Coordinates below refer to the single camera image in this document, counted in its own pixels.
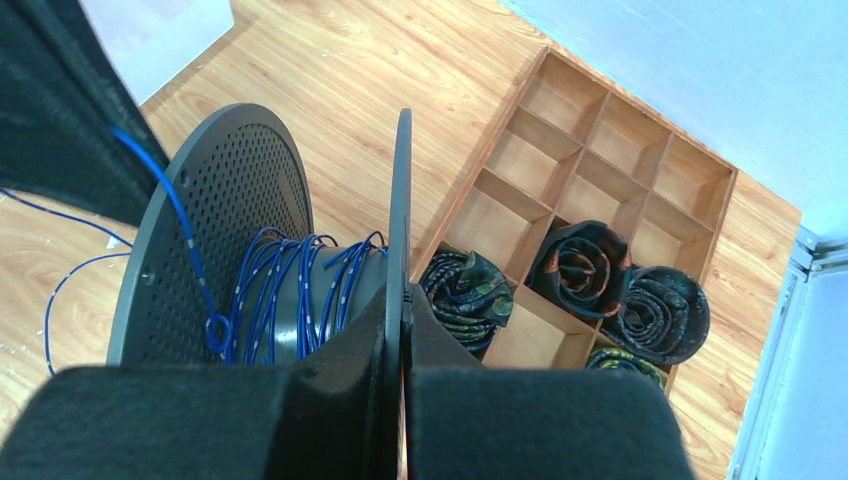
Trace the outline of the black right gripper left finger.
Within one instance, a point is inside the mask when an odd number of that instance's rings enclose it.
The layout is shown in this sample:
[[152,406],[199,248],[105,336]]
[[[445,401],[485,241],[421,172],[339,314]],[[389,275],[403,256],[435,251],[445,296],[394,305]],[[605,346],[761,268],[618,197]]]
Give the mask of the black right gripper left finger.
[[385,294],[288,367],[78,367],[29,401],[5,479],[378,479]]

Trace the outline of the dark grey filament spool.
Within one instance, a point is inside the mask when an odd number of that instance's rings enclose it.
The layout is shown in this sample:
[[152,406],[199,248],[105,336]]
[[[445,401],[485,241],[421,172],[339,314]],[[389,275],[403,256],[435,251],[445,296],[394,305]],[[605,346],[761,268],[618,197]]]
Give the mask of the dark grey filament spool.
[[111,365],[288,367],[341,335],[385,294],[377,388],[384,475],[400,471],[402,327],[409,316],[412,112],[400,112],[389,227],[350,245],[318,234],[303,163],[269,109],[222,108],[168,167],[115,137],[157,187],[131,247]]

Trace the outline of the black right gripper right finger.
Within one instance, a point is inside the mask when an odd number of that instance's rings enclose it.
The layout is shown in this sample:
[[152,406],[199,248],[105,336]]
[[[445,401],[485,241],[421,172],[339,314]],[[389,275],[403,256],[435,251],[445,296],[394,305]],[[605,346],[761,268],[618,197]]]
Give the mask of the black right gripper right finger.
[[620,370],[483,366],[436,321],[419,286],[404,323],[414,479],[690,479],[670,404]]

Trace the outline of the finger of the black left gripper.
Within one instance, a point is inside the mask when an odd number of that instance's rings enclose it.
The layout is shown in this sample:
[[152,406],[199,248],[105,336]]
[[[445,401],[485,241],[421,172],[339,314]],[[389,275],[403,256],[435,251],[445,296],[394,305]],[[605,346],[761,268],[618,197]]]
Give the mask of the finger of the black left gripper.
[[157,182],[114,128],[167,165],[79,2],[2,2],[2,186],[139,225]]

